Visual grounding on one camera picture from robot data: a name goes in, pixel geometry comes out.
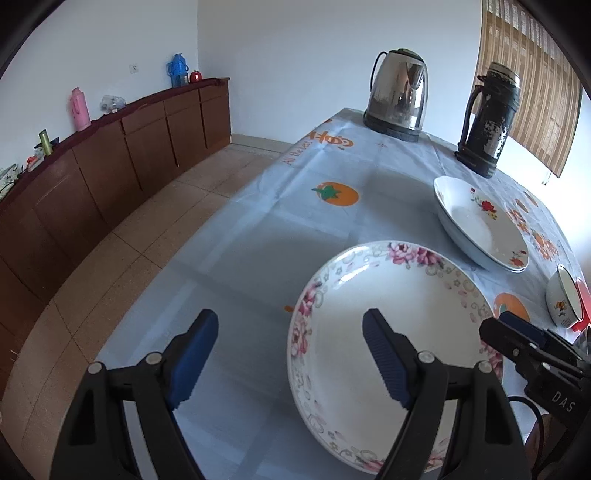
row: black thermos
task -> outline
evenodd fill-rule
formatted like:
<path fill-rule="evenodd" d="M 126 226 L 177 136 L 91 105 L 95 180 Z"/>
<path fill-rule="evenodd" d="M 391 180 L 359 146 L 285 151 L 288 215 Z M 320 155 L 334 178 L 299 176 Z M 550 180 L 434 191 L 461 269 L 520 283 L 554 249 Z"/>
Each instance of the black thermos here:
<path fill-rule="evenodd" d="M 492 62 L 486 76 L 479 75 L 478 80 L 484 85 L 476 85 L 468 100 L 456 158 L 489 179 L 496 171 L 496 162 L 519 108 L 521 81 L 516 73 L 496 62 Z M 482 93 L 480 108 L 468 137 L 470 113 L 479 93 Z"/>

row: kettle base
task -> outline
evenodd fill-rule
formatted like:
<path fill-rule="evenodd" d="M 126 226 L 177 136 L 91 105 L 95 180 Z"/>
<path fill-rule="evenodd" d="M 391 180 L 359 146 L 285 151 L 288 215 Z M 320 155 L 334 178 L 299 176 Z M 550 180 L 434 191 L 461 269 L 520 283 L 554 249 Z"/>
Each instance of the kettle base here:
<path fill-rule="evenodd" d="M 420 130 L 412 130 L 410 128 L 400 127 L 399 125 L 389 124 L 367 112 L 363 114 L 363 124 L 377 133 L 389 135 L 405 142 L 418 142 L 418 135 L 421 132 Z"/>

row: blue gripper pad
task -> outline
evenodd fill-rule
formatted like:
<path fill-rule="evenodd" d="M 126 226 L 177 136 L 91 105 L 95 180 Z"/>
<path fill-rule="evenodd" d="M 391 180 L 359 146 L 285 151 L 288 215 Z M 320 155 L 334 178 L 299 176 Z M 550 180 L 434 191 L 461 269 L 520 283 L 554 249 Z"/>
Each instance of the blue gripper pad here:
<path fill-rule="evenodd" d="M 390 328 L 378 309 L 370 309 L 364 314 L 362 330 L 390 397 L 398 400 L 403 408 L 409 409 L 414 402 L 409 385 L 416 377 L 413 358 L 416 351 L 404 335 Z M 397 340 L 402 340 L 397 337 L 402 337 L 410 345 L 410 350 L 406 348 L 404 350 L 408 351 L 400 352 L 406 354 L 404 357 L 400 357 L 396 350 L 398 345 L 395 344 L 400 343 Z"/>
<path fill-rule="evenodd" d="M 513 330 L 517 330 L 520 334 L 525 335 L 528 339 L 530 339 L 530 341 L 536 343 L 541 349 L 545 348 L 546 339 L 544 336 L 544 331 L 535 325 L 526 322 L 524 319 L 511 313 L 509 310 L 506 310 L 499 315 L 499 321 L 513 328 Z"/>
<path fill-rule="evenodd" d="M 163 376 L 170 410 L 175 410 L 191 396 L 216 342 L 218 330 L 217 315 L 213 310 L 204 309 L 187 333 L 177 335 L 166 347 Z"/>

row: thermos handle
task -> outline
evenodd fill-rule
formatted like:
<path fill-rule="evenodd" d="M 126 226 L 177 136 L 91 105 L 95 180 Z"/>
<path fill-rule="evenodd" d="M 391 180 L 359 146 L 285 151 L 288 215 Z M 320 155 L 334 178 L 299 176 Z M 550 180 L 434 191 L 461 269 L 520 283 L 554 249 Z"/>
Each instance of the thermos handle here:
<path fill-rule="evenodd" d="M 378 60 L 382 55 L 387 55 L 387 54 L 388 54 L 387 51 L 381 51 L 378 55 L 378 58 L 375 59 L 374 69 L 371 71 L 371 80 L 369 81 L 369 91 L 371 91 L 374 88 L 374 73 L 375 73 L 375 68 L 378 66 Z"/>
<path fill-rule="evenodd" d="M 464 127 L 462 128 L 462 137 L 460 138 L 460 142 L 458 146 L 462 148 L 466 145 L 466 139 L 468 138 L 468 128 L 470 127 L 470 112 L 472 111 L 472 107 L 474 106 L 474 102 L 476 102 L 476 97 L 478 96 L 481 91 L 484 90 L 484 85 L 476 85 L 474 87 L 474 91 L 470 95 L 468 99 L 468 104 L 466 105 L 466 116 L 464 117 Z"/>
<path fill-rule="evenodd" d="M 78 98 L 74 97 L 72 99 L 72 110 L 74 110 L 74 113 L 76 115 L 80 115 L 80 108 L 78 107 Z"/>

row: kettle handle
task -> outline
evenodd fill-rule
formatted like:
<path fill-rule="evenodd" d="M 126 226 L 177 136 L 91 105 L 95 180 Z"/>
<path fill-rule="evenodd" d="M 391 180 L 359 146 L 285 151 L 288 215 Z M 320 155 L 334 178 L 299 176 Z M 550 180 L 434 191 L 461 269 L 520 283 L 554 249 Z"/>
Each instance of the kettle handle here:
<path fill-rule="evenodd" d="M 374 74 L 375 74 L 375 68 L 378 66 L 378 60 L 382 55 L 387 55 L 387 54 L 388 54 L 387 51 L 381 51 L 378 55 L 378 58 L 375 59 L 374 69 L 371 71 L 371 80 L 369 81 L 369 91 L 371 91 L 374 88 Z"/>
<path fill-rule="evenodd" d="M 474 102 L 476 102 L 476 97 L 483 90 L 484 85 L 476 85 L 474 87 L 474 91 L 470 94 L 470 98 L 468 99 L 468 104 L 466 105 L 466 115 L 464 116 L 464 126 L 462 128 L 462 137 L 460 138 L 460 142 L 457 145 L 460 148 L 466 145 L 466 138 L 468 137 L 468 128 L 470 127 L 470 112 L 472 111 Z"/>

